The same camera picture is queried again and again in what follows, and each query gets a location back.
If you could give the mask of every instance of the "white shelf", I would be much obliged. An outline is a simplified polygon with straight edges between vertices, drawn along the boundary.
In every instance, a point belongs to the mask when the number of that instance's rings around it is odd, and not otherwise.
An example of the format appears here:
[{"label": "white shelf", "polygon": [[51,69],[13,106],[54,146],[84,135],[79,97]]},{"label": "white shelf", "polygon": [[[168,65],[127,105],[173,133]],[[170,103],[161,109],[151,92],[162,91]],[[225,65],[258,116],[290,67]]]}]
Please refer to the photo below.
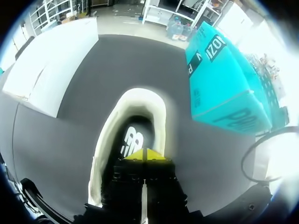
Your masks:
[{"label": "white shelf", "polygon": [[154,22],[154,23],[157,23],[157,24],[160,24],[160,25],[163,25],[163,26],[167,26],[167,23],[163,23],[163,22],[160,22],[160,21],[156,21],[156,20],[149,20],[148,18],[145,18],[145,21],[147,22]]},{"label": "white shelf", "polygon": [[210,9],[212,12],[216,13],[217,15],[220,15],[220,13],[213,9],[213,6],[211,6],[210,4],[207,5],[207,8]]},{"label": "white shelf", "polygon": [[152,5],[149,5],[149,8],[155,8],[155,9],[158,9],[158,10],[163,10],[163,11],[166,11],[166,12],[169,12],[169,13],[172,13],[172,14],[175,14],[175,15],[177,15],[177,16],[183,17],[183,18],[185,18],[185,19],[188,19],[188,20],[190,20],[190,21],[192,21],[192,22],[194,21],[194,19],[191,19],[190,17],[188,17],[188,16],[186,16],[186,15],[183,15],[183,14],[181,14],[181,13],[176,13],[176,12],[171,11],[171,10],[168,10],[168,9],[166,9],[166,8],[160,8],[160,7],[152,6]]}]

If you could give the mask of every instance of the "white shoe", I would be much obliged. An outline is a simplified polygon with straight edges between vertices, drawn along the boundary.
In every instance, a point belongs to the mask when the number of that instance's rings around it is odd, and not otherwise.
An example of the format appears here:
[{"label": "white shoe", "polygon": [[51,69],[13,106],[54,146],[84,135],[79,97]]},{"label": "white shoe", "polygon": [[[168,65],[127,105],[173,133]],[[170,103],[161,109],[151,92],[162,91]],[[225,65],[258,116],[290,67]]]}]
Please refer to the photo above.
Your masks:
[{"label": "white shoe", "polygon": [[[90,181],[88,183],[89,204],[101,207],[102,177],[114,139],[121,125],[132,116],[148,118],[151,120],[155,132],[152,149],[162,156],[165,156],[165,152],[167,152],[167,155],[170,155],[174,151],[174,113],[173,104],[169,100],[163,100],[161,96],[153,91],[135,88],[122,95],[105,122],[95,148]],[[128,156],[142,147],[143,138],[139,134],[134,130],[128,130],[125,137],[128,146],[121,148],[123,155]]]}]

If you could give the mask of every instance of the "wire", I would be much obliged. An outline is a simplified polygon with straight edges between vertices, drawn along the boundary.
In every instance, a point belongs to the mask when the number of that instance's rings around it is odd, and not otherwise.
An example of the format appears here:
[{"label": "wire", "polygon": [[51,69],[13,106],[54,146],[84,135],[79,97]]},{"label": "wire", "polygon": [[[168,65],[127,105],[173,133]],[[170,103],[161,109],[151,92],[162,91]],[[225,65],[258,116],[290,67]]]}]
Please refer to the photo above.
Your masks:
[{"label": "wire", "polygon": [[248,176],[246,174],[246,172],[244,171],[244,162],[247,158],[247,156],[253,151],[256,149],[257,146],[259,146],[260,144],[262,144],[263,142],[265,142],[266,140],[269,140],[270,138],[273,138],[277,135],[280,135],[280,134],[285,134],[285,133],[299,133],[299,126],[288,126],[288,127],[284,127],[284,128],[281,128],[277,131],[273,131],[269,134],[267,134],[266,136],[260,138],[256,143],[254,143],[247,151],[246,153],[244,154],[242,160],[241,160],[241,171],[243,173],[243,175],[253,181],[253,182],[256,182],[256,183],[263,183],[263,184],[267,184],[269,182],[273,182],[273,181],[277,181],[279,180],[281,177],[277,177],[277,178],[273,178],[273,179],[269,179],[269,180],[257,180],[257,179],[254,179],[254,178],[251,178],[250,176]]}]

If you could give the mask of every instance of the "metal shelf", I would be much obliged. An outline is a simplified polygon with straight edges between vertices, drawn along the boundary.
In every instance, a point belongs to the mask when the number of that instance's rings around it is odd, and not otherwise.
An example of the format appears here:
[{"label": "metal shelf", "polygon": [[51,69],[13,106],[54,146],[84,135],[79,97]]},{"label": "metal shelf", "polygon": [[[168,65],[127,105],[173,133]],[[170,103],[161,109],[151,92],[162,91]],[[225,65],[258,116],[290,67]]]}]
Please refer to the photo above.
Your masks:
[{"label": "metal shelf", "polygon": [[158,9],[158,10],[163,10],[163,11],[166,11],[166,12],[169,12],[169,13],[172,13],[172,14],[175,14],[175,15],[177,15],[177,16],[183,17],[183,18],[185,18],[185,19],[188,19],[188,20],[190,20],[190,21],[192,21],[192,22],[194,21],[194,19],[191,19],[190,17],[188,17],[188,16],[186,16],[186,15],[183,15],[183,14],[181,14],[181,13],[176,13],[176,12],[171,11],[171,10],[168,10],[168,9],[166,9],[166,8],[160,8],[160,7],[152,6],[152,5],[150,5],[149,8],[155,8],[155,9]]}]

